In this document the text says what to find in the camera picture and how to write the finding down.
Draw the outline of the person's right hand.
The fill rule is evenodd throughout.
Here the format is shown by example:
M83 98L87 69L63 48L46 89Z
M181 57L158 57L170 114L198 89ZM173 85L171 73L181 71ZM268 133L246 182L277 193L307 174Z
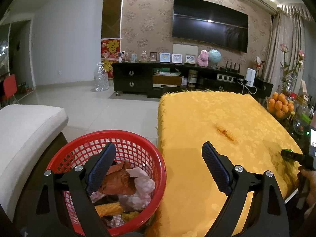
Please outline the person's right hand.
M302 165L298 169L299 192L296 207L301 210L306 203L312 208L315 205L315 170L309 170Z

